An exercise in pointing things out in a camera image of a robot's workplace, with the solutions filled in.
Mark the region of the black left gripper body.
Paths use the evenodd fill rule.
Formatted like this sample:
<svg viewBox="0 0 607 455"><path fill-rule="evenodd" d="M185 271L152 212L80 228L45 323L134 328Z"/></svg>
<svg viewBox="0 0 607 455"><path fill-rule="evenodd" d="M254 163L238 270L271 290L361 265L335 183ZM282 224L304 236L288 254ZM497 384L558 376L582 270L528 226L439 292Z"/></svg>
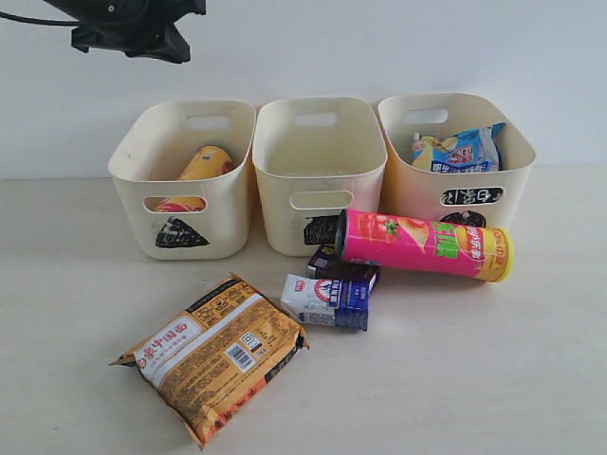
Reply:
<svg viewBox="0 0 607 455"><path fill-rule="evenodd" d="M47 4L85 24L174 23L188 14L205 15L205 0L49 0Z"/></svg>

